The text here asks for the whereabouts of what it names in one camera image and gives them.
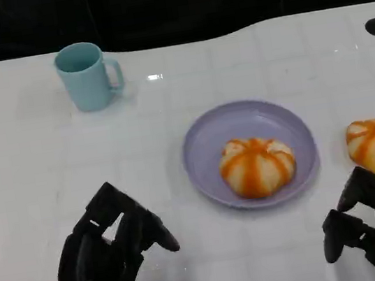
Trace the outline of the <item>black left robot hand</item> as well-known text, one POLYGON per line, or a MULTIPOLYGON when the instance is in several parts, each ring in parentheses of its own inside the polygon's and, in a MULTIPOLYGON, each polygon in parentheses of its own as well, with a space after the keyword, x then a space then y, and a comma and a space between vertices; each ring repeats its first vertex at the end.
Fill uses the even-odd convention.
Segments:
POLYGON ((152 245, 180 249, 159 216, 109 182, 85 210, 62 248, 58 281, 135 281, 152 245))

